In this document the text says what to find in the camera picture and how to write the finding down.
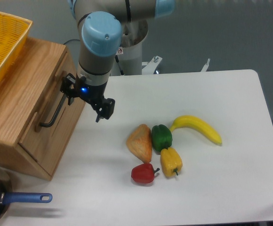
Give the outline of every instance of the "banana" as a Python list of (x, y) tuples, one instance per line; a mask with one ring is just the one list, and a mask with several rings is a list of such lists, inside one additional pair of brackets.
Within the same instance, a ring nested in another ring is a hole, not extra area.
[(207, 124), (204, 120), (197, 118), (192, 115), (182, 115), (177, 117), (171, 127), (170, 131), (173, 132), (175, 129), (178, 128), (191, 128), (202, 135), (204, 135), (207, 139), (212, 141), (217, 145), (222, 145), (221, 136), (218, 134), (216, 130), (213, 129), (209, 124)]

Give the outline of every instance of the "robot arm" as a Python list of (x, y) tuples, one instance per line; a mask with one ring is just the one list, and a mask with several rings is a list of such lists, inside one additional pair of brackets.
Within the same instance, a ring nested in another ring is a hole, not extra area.
[(120, 47), (122, 25), (172, 13), (175, 0), (68, 0), (81, 40), (77, 75), (64, 78), (61, 91), (80, 97), (97, 113), (96, 122), (109, 119), (115, 101), (104, 91)]

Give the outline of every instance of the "wooden box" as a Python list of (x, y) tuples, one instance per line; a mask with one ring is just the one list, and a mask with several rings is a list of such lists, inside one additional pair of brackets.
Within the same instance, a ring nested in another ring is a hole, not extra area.
[(67, 100), (52, 127), (62, 93), (61, 78), (76, 74), (65, 45), (28, 38), (0, 84), (0, 166), (51, 180), (85, 102)]

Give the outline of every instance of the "yellow bell pepper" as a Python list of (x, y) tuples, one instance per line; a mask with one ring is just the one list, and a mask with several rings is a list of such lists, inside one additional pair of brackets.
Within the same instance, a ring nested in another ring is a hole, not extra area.
[(182, 166), (182, 159), (174, 148), (169, 147), (168, 149), (162, 149), (161, 168), (165, 176), (171, 177), (175, 174), (178, 175), (177, 172), (181, 170)]

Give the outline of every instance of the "yellow plastic basket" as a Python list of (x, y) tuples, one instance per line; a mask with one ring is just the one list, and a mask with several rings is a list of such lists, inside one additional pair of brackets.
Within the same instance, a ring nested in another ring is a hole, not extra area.
[(32, 21), (0, 12), (0, 82), (24, 46)]

